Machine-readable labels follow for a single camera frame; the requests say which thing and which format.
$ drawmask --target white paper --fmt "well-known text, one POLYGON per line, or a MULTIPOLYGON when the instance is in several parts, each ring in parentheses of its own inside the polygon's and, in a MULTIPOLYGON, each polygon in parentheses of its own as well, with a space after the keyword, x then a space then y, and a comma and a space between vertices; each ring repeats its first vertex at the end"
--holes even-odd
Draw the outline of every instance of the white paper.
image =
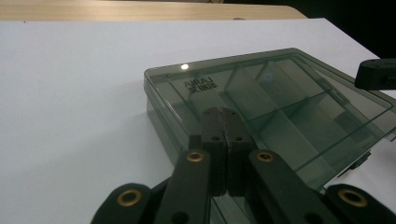
MULTIPOLYGON (((114 188, 172 173, 146 114, 146 69, 285 48, 353 77, 376 58, 323 19, 0 22, 0 222, 89 223, 114 188)), ((396 212, 394 149, 382 141, 336 181, 396 212)))

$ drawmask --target box lid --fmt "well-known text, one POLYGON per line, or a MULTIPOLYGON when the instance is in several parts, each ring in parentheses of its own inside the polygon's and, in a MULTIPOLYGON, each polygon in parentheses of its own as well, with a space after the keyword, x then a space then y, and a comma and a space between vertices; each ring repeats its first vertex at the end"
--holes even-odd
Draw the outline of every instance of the box lid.
POLYGON ((238 112, 260 148, 278 153, 319 189, 395 131, 396 100, 363 91, 354 78, 298 49, 280 49, 145 73, 154 126, 175 161, 200 115, 213 106, 238 112))

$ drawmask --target plastic storage box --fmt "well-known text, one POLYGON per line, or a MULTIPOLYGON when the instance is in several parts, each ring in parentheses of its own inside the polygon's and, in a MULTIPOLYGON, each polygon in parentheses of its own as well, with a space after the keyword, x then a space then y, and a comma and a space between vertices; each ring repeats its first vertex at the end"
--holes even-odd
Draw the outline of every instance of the plastic storage box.
POLYGON ((320 189, 394 136, 396 100, 298 49, 151 68, 148 114, 172 162, 200 134, 209 107, 238 112, 260 148, 278 153, 320 189))

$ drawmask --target black clamp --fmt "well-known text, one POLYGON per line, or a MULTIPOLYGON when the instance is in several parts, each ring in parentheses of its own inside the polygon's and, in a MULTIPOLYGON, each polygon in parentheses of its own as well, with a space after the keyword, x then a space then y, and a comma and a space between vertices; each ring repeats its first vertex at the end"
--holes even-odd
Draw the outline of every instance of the black clamp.
POLYGON ((251 223, 396 223, 396 216, 361 189, 314 192, 275 152, 259 150, 243 121, 226 108, 207 109, 201 135, 191 136, 172 176, 154 189, 115 189, 92 224, 209 223, 211 197, 245 197, 251 223))

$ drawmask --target mounting hole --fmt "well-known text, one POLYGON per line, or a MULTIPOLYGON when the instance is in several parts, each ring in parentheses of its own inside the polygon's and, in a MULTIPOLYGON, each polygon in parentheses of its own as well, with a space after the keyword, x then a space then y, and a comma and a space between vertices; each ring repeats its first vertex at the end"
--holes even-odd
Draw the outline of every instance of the mounting hole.
POLYGON ((305 221, 309 224, 322 224, 323 219, 315 213, 308 213, 304 216, 305 221))
POLYGON ((338 196, 346 203, 349 203, 355 207, 367 206, 367 200, 358 192, 352 189, 340 189, 338 196))
POLYGON ((119 195, 117 203, 124 207, 137 204, 142 198, 142 193, 137 189, 127 189, 119 195))
POLYGON ((257 153, 257 159, 259 161, 273 161, 274 156, 268 152, 259 152, 257 153))
POLYGON ((171 221, 174 224, 185 224, 189 221, 189 215, 185 212, 176 212, 172 215, 171 221))
POLYGON ((192 152, 189 155, 187 155, 188 161, 201 161, 203 159, 204 159, 204 154, 199 152, 192 152))

